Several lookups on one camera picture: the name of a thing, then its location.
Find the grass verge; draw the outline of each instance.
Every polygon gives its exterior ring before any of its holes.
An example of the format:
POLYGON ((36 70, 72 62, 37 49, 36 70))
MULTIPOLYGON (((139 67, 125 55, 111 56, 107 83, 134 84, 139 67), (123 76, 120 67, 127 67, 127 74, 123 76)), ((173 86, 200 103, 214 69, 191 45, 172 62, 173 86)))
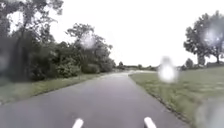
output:
POLYGON ((157 74, 132 74, 130 77, 178 117, 196 127, 197 108, 207 99, 223 96, 224 68, 181 72, 175 84, 161 82, 157 74))
POLYGON ((0 87, 0 102, 5 104, 8 102, 26 99, 32 96, 37 96, 46 92, 54 91, 70 85, 74 85, 102 74, 80 75, 73 78, 61 78, 31 83, 15 83, 6 84, 0 87))

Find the paved path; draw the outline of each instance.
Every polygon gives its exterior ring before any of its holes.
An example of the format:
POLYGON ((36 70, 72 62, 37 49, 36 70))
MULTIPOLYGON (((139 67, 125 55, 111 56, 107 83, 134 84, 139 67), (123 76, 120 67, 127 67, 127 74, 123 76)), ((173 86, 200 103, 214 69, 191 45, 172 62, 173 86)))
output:
POLYGON ((0 107, 0 128, 143 128, 149 116, 157 128, 188 128, 127 75, 106 75, 0 107))

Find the roadside vegetation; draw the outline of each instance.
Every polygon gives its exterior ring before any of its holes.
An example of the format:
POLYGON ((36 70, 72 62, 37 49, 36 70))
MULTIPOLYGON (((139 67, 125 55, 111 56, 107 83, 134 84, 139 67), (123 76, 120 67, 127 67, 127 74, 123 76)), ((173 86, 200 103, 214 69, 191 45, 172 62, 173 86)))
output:
POLYGON ((83 74, 77 77, 58 78, 38 82, 8 83, 0 87, 0 104, 23 100, 32 96, 68 87, 102 74, 83 74))
POLYGON ((224 16, 218 11, 213 15, 204 14, 186 29, 186 41, 183 43, 186 51, 197 56, 198 63, 194 64, 188 58, 184 65, 177 67, 180 71, 178 82, 164 83, 156 73, 133 74, 130 77, 192 127, 197 127, 199 106, 208 99, 224 96, 223 35, 224 16), (216 62, 206 64, 205 57, 211 56, 216 58, 216 62))
POLYGON ((70 42, 50 33, 62 0, 0 1, 0 102, 27 98, 113 71, 112 45, 88 24, 65 32, 70 42))
POLYGON ((174 84, 163 83, 156 73, 130 75, 138 85, 192 127, 195 127, 197 108, 203 101, 224 96, 223 76, 223 67, 181 72, 179 81, 174 84))

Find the shrub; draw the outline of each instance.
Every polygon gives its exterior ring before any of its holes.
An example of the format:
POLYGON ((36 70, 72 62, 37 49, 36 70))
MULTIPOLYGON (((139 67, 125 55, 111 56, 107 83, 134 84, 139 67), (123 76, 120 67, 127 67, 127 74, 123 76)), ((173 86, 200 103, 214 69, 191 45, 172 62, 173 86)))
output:
POLYGON ((186 61, 186 67, 188 69, 191 69, 191 68, 193 68, 193 66, 194 66, 193 61, 190 58, 188 58, 187 61, 186 61))
POLYGON ((80 68, 72 63, 59 65, 57 67, 57 72, 59 77, 68 78, 72 76, 77 76, 80 72, 80 68))
POLYGON ((94 73, 99 73, 100 68, 96 64, 87 64, 81 67, 81 70, 83 73, 88 73, 88 74, 94 74, 94 73))

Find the overcast sky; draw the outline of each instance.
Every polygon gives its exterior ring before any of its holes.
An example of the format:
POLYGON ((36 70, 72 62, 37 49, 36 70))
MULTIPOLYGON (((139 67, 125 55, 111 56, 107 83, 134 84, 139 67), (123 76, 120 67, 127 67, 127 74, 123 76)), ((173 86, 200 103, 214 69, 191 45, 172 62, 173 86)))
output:
POLYGON ((113 45, 116 63, 158 65, 169 56, 175 65, 196 57, 183 48, 185 30, 204 13, 223 13, 222 0, 64 0, 63 15, 51 32, 57 41, 74 23, 88 23, 113 45))

